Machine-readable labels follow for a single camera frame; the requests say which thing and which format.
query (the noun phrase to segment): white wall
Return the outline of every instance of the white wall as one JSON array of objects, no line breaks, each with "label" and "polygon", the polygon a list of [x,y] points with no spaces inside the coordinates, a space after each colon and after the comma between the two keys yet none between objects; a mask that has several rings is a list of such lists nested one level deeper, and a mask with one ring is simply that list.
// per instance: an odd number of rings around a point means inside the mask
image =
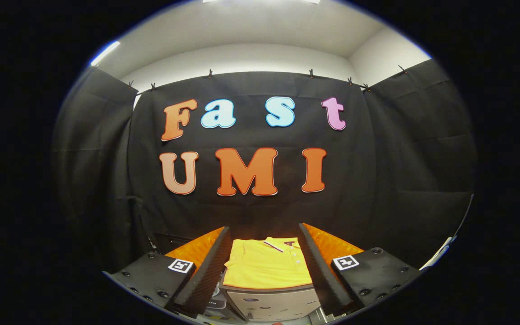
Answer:
[{"label": "white wall", "polygon": [[185,52],[140,68],[121,80],[139,92],[155,86],[212,74],[245,71],[297,72],[359,83],[352,64],[333,54],[273,44],[235,44]]},{"label": "white wall", "polygon": [[417,45],[386,27],[360,45],[349,61],[357,79],[372,86],[402,71],[399,65],[406,69],[430,58]]}]

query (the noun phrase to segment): black foam pad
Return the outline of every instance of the black foam pad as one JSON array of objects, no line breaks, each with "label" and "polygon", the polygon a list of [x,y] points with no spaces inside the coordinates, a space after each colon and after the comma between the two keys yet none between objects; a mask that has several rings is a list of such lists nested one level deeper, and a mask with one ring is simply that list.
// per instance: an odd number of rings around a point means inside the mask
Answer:
[{"label": "black foam pad", "polygon": [[230,228],[224,227],[194,277],[174,300],[176,310],[190,317],[204,314],[231,249]]},{"label": "black foam pad", "polygon": [[326,315],[340,315],[351,306],[353,300],[326,265],[316,243],[303,224],[299,224],[297,237],[322,310]]}]

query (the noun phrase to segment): orange letter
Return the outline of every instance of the orange letter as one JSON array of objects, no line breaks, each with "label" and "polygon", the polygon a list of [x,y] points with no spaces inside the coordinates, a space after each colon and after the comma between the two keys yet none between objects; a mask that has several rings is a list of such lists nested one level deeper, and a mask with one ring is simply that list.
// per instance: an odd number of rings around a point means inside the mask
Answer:
[{"label": "orange letter", "polygon": [[306,158],[306,182],[302,185],[305,193],[320,192],[324,189],[322,183],[322,159],[326,157],[326,150],[309,148],[302,150]]},{"label": "orange letter", "polygon": [[216,191],[218,195],[232,196],[236,189],[232,187],[232,179],[236,183],[240,193],[246,194],[256,178],[256,184],[252,189],[254,195],[274,195],[278,189],[274,187],[274,158],[278,152],[273,148],[260,148],[256,150],[248,167],[244,165],[242,158],[235,149],[225,148],[216,151],[216,157],[220,159],[220,187]]},{"label": "orange letter", "polygon": [[163,109],[163,112],[166,113],[166,130],[162,135],[162,141],[180,138],[184,131],[180,130],[178,123],[185,127],[190,121],[190,111],[182,111],[182,113],[180,111],[184,108],[189,108],[193,111],[196,107],[198,107],[196,100],[190,99],[189,101],[177,103]]},{"label": "orange letter", "polygon": [[186,165],[186,183],[180,184],[176,181],[176,173],[174,172],[174,161],[176,161],[175,153],[163,153],[159,155],[159,160],[162,162],[163,183],[167,189],[176,194],[190,194],[196,188],[196,159],[198,159],[197,152],[184,152],[180,158]]}]

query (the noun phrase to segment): black fabric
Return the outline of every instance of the black fabric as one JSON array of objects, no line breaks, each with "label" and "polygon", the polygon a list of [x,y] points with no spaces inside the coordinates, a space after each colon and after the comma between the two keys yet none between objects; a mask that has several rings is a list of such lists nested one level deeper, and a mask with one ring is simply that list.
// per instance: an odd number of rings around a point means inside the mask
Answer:
[{"label": "black fabric", "polygon": [[341,282],[334,277],[305,225],[298,225],[297,237],[312,279],[314,291],[324,314],[342,314],[345,308],[353,302],[349,292],[350,286],[343,287]]},{"label": "black fabric", "polygon": [[[229,226],[233,238],[292,237],[302,222],[362,249],[381,246],[419,268],[454,234],[469,203],[475,161],[469,118],[432,60],[364,92],[318,76],[241,72],[158,87],[132,110],[135,94],[101,70],[89,70],[66,99],[54,134],[67,218],[106,271],[152,249],[154,233],[196,238]],[[274,96],[295,101],[288,127],[266,123],[265,103]],[[331,97],[344,106],[342,131],[330,127],[321,105]],[[198,107],[181,127],[184,134],[162,142],[163,109],[189,99]],[[200,124],[204,106],[216,99],[235,105],[230,128]],[[236,149],[246,164],[258,148],[276,149],[278,193],[219,196],[220,148]],[[318,193],[301,190],[307,148],[327,152],[325,189]],[[177,195],[163,183],[159,155],[178,156],[176,180],[183,183],[180,154],[186,151],[199,154],[196,188]]]},{"label": "black fabric", "polygon": [[51,164],[64,216],[84,251],[113,273],[150,249],[126,164],[137,90],[86,70],[60,109]]},{"label": "black fabric", "polygon": [[204,314],[231,249],[230,227],[224,227],[207,253],[204,262],[196,270],[194,277],[175,298],[174,302],[179,305],[180,311],[194,318],[197,314]]},{"label": "black fabric", "polygon": [[[266,123],[266,100],[273,96],[295,101],[295,121],[288,127]],[[333,130],[322,101],[336,97],[344,105],[343,131]],[[169,105],[195,99],[190,122],[181,127],[182,137],[161,141]],[[236,123],[230,128],[206,129],[200,124],[204,106],[216,99],[233,101]],[[303,74],[242,72],[218,74],[211,79],[193,78],[147,91],[140,97],[132,117],[129,167],[132,191],[144,199],[155,231],[196,238],[222,226],[233,238],[265,239],[291,237],[298,223],[334,233],[359,243],[367,230],[375,178],[375,147],[372,125],[361,90],[348,82],[314,78]],[[221,197],[219,160],[215,151],[234,148],[248,164],[258,148],[274,148],[276,195],[258,197],[240,194]],[[301,190],[306,178],[302,150],[322,148],[322,181],[318,193]],[[185,181],[180,154],[198,152],[196,189],[188,195],[171,193],[163,183],[159,155],[172,152],[176,179]]]},{"label": "black fabric", "polygon": [[433,60],[364,91],[377,149],[376,191],[363,249],[381,246],[420,268],[452,236],[473,193],[470,118]]}]

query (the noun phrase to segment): light blue letter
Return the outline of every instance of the light blue letter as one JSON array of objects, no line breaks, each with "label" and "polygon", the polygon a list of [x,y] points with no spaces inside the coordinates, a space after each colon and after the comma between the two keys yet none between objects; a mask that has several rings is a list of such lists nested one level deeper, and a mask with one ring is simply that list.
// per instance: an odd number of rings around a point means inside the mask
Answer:
[{"label": "light blue letter", "polygon": [[211,101],[204,107],[204,110],[207,111],[207,113],[204,114],[201,122],[205,128],[215,128],[217,126],[229,128],[236,123],[236,119],[233,116],[234,103],[227,99]]},{"label": "light blue letter", "polygon": [[266,101],[266,122],[271,127],[287,127],[294,122],[294,101],[289,97],[272,97]]}]

